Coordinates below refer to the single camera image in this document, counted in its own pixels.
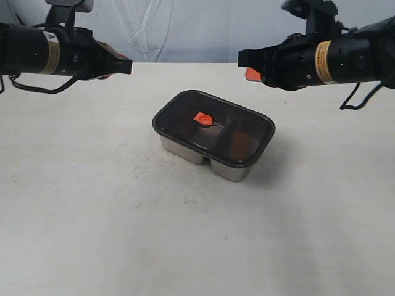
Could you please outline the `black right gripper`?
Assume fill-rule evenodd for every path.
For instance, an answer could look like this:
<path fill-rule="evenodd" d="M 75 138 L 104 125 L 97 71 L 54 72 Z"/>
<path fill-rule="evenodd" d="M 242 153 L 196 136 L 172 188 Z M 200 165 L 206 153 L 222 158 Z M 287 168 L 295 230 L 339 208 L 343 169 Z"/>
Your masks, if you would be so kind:
<path fill-rule="evenodd" d="M 293 33 L 281 44 L 238 52 L 245 79 L 271 88 L 297 91 L 332 84 L 328 57 L 332 37 Z"/>

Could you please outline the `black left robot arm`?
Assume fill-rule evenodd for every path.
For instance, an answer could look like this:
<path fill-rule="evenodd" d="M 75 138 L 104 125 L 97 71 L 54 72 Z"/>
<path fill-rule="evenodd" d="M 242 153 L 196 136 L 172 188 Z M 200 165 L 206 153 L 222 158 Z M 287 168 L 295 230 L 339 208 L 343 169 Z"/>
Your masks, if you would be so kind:
<path fill-rule="evenodd" d="M 79 80 L 132 71 L 132 61 L 96 41 L 93 32 L 76 27 L 40 29 L 1 24 L 1 73 L 69 76 Z"/>

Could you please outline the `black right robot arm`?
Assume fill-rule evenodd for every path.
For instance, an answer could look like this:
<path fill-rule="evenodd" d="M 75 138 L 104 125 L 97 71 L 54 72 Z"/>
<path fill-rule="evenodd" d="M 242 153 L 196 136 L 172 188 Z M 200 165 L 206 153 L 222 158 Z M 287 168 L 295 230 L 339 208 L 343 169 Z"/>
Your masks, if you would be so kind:
<path fill-rule="evenodd" d="M 394 18 L 342 32 L 341 23 L 293 33 L 281 44 L 238 52 L 239 67 L 285 91 L 310 86 L 382 81 L 394 74 Z"/>

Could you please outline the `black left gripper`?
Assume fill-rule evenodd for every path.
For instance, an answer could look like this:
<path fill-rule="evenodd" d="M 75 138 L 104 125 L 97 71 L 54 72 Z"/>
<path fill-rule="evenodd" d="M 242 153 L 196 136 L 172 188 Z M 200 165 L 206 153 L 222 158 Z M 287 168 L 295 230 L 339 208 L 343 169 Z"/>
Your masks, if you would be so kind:
<path fill-rule="evenodd" d="M 58 76 L 78 76 L 80 80 L 105 80 L 113 74 L 132 73 L 133 61 L 110 44 L 94 39 L 87 28 L 75 27 L 67 33 L 63 26 L 46 32 L 56 36 L 60 57 L 52 72 Z"/>

